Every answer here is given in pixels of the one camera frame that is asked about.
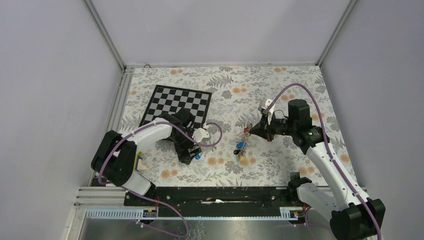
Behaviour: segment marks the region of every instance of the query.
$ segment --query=chessboard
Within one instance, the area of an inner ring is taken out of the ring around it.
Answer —
[[[150,123],[160,114],[174,114],[185,108],[194,115],[192,126],[198,129],[206,121],[211,97],[212,93],[206,91],[156,85],[139,127]]]

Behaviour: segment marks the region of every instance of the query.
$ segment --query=table surface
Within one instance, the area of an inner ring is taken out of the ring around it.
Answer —
[[[243,128],[256,124],[261,115],[259,102],[274,99],[286,85],[304,84],[314,95],[321,110],[325,129],[334,149],[347,171],[355,178],[345,142],[325,83],[317,66],[254,66],[254,67],[172,67],[136,68],[131,80],[120,132],[136,129],[143,117],[155,85],[207,91],[212,93],[206,122],[218,123],[223,138],[215,147],[202,147],[199,160],[190,165],[180,163],[171,142],[158,141],[142,149],[141,163],[147,167],[141,174],[162,187],[216,186],[286,186],[291,172],[300,172],[317,186],[327,186],[315,165],[302,154],[290,137],[275,136],[266,140],[252,135],[246,151],[248,161],[239,162],[233,151]],[[309,95],[300,87],[286,91],[276,103],[287,115],[291,99],[305,99],[310,105],[313,124],[319,126],[317,111]],[[214,127],[208,130],[213,143],[219,137]]]

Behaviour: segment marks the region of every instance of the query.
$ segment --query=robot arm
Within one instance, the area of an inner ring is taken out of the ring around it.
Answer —
[[[136,157],[137,145],[149,146],[159,140],[166,139],[174,142],[178,160],[185,164],[190,164],[192,158],[201,152],[201,148],[188,140],[180,131],[171,125],[157,123],[171,123],[182,130],[185,134],[192,136],[196,142],[203,138],[208,138],[209,133],[203,129],[196,130],[188,125],[194,116],[187,109],[181,108],[175,114],[164,113],[147,125],[143,125],[134,131],[143,129],[142,134],[133,135],[127,138],[113,153],[107,165],[104,167],[102,176],[108,179],[117,187],[132,190],[140,195],[145,195],[148,190],[155,185],[134,171],[134,161]],[[123,138],[121,134],[111,130],[107,132],[100,143],[100,146],[91,162],[91,168],[100,173],[108,155]]]
[[[288,188],[292,202],[307,203],[329,221],[337,239],[362,239],[376,234],[370,215],[365,211],[357,195],[366,201],[379,226],[382,225],[385,206],[380,199],[372,200],[341,164],[333,145],[328,143],[333,155],[327,153],[322,128],[312,125],[310,109],[305,100],[294,99],[288,102],[288,117],[276,118],[274,108],[266,109],[272,100],[264,99],[259,105],[262,118],[249,132],[271,142],[275,135],[291,136],[298,146],[319,169],[334,197],[317,188],[311,180],[302,177],[290,181]],[[354,185],[356,193],[349,188],[333,161],[340,166],[348,181]]]

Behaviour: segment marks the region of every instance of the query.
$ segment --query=blue object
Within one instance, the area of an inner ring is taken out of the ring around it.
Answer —
[[[238,149],[241,149],[244,145],[245,145],[245,143],[242,141],[242,142],[238,143],[236,147]]]

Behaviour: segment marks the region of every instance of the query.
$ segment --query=white wall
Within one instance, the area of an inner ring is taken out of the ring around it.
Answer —
[[[58,240],[120,71],[81,0],[0,3],[0,239]]]
[[[93,0],[126,64],[315,63],[349,0]]]
[[[322,72],[386,240],[422,239],[424,2],[360,1]]]

